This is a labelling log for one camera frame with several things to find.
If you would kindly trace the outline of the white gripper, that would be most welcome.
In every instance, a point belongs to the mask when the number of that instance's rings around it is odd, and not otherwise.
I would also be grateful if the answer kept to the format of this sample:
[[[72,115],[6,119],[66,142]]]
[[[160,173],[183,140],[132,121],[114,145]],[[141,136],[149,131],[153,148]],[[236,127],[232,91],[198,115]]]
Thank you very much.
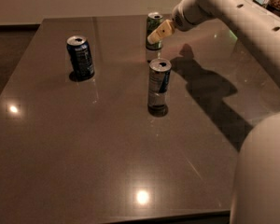
[[[207,0],[182,0],[172,12],[172,19],[161,23],[148,37],[149,44],[155,44],[165,37],[172,35],[175,28],[186,32],[205,21],[214,18],[212,9]]]

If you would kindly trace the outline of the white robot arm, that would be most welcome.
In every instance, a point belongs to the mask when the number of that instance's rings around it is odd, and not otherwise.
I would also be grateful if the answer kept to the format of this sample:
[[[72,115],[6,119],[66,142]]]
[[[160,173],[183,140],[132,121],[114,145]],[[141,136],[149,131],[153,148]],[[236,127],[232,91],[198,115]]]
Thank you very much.
[[[280,17],[251,0],[182,0],[148,42],[214,18],[223,21],[255,58],[238,66],[238,79],[264,104],[280,105]],[[280,224],[280,111],[260,121],[241,146],[230,224]]]

